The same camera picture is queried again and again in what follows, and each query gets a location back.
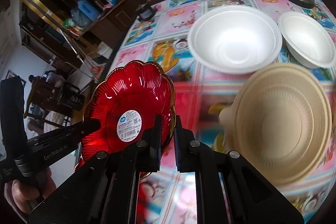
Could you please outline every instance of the framed picture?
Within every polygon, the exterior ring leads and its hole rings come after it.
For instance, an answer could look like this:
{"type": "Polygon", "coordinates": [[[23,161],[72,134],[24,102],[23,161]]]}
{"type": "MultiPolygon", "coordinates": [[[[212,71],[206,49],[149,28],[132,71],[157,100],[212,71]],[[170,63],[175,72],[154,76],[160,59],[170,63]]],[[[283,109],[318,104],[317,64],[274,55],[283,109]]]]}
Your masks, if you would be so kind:
{"type": "MultiPolygon", "coordinates": [[[[6,75],[6,79],[12,78],[12,77],[15,77],[15,76],[17,76],[17,75],[9,69],[8,72],[7,72],[7,75],[6,75]]],[[[21,79],[23,87],[25,87],[27,82],[25,80],[23,80],[22,78],[20,78],[20,79],[21,79]]]]}

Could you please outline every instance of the red glass plate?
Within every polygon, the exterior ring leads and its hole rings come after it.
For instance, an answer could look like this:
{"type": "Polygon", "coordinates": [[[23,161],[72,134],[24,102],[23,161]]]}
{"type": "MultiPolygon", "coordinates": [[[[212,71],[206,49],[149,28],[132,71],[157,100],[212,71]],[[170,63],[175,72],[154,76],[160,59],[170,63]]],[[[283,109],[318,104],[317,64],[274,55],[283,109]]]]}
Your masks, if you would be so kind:
{"type": "Polygon", "coordinates": [[[140,140],[143,130],[153,127],[156,114],[162,115],[164,150],[175,127],[174,103],[174,84],[159,64],[134,60],[116,68],[85,107],[83,119],[97,118],[101,127],[82,139],[83,160],[100,150],[121,151],[140,140]]]}

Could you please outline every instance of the product label sticker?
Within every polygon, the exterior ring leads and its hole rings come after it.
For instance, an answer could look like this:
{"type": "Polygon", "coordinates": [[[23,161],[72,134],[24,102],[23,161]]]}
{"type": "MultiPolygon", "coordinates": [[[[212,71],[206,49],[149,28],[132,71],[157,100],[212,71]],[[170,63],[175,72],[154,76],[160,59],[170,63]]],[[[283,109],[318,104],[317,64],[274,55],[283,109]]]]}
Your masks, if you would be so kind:
{"type": "Polygon", "coordinates": [[[123,142],[134,140],[141,130],[141,116],[136,110],[128,110],[119,118],[117,134],[123,142]]]}

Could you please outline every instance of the patterned tablecloth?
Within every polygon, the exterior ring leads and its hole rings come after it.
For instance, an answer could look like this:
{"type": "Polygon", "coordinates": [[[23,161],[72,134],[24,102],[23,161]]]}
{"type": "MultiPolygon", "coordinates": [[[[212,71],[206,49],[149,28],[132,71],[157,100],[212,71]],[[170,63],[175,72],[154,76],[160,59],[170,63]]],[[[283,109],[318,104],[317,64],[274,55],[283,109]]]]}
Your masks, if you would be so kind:
{"type": "MultiPolygon", "coordinates": [[[[157,13],[151,22],[136,20],[110,71],[134,59],[160,63],[174,81],[176,114],[181,115],[183,126],[210,147],[213,147],[216,135],[225,132],[218,123],[218,116],[209,114],[209,107],[215,103],[233,102],[251,75],[228,75],[210,70],[198,63],[188,50],[186,38],[192,24],[205,12],[222,5],[255,7],[276,22],[287,11],[307,14],[325,27],[336,43],[336,19],[321,0],[315,0],[315,7],[311,10],[288,0],[165,0],[155,5],[157,13]]],[[[297,63],[286,45],[274,62],[297,63]]],[[[325,88],[333,110],[336,68],[310,71],[325,88]]],[[[333,186],[335,163],[333,128],[327,152],[317,169],[295,185],[279,188],[302,213],[305,222],[318,210],[333,186]]],[[[161,170],[140,182],[137,223],[197,223],[194,173],[177,172],[173,141],[162,156],[161,170]]]]}

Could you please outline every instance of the white foam bowl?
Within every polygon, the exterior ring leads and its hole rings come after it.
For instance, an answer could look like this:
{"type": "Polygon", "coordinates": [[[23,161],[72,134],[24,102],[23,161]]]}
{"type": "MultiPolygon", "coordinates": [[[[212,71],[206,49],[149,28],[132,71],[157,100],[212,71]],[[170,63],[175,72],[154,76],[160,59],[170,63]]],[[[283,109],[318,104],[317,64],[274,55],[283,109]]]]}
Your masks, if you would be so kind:
{"type": "Polygon", "coordinates": [[[293,57],[307,68],[329,68],[336,49],[328,32],[314,19],[298,12],[283,13],[278,25],[293,57]]]}
{"type": "Polygon", "coordinates": [[[231,74],[256,71],[275,60],[281,32],[264,12],[244,5],[213,9],[188,33],[192,55],[210,69],[231,74]]]}

